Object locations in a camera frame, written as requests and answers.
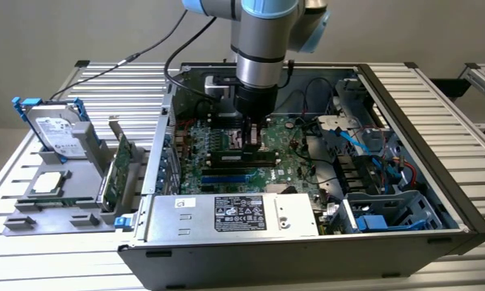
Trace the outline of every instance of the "blue latch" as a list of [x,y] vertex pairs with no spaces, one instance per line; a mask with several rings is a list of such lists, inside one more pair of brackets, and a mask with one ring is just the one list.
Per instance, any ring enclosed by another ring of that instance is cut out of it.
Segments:
[[77,106],[78,117],[81,117],[81,121],[89,121],[89,116],[86,112],[86,108],[83,107],[83,102],[78,98],[73,99],[73,104]]
[[14,97],[11,99],[13,107],[14,107],[14,110],[15,110],[17,114],[19,114],[21,120],[23,122],[29,122],[29,120],[26,118],[26,114],[23,112],[23,108],[21,107],[21,104],[19,104],[19,101],[21,101],[19,97]]
[[23,102],[21,102],[22,106],[37,106],[42,103],[41,98],[26,98]]
[[361,232],[401,232],[407,230],[422,230],[425,220],[418,220],[407,226],[387,226],[382,215],[361,215],[355,219],[357,229]]
[[130,218],[117,217],[114,219],[113,226],[115,229],[129,229],[130,228]]

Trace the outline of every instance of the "hard drive label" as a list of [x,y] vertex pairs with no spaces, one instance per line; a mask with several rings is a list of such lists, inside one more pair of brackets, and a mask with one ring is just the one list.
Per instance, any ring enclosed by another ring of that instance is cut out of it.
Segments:
[[266,230],[262,196],[215,197],[213,219],[218,232]]
[[54,148],[53,151],[67,158],[86,156],[77,138],[71,137],[71,124],[62,118],[35,118],[42,135]]

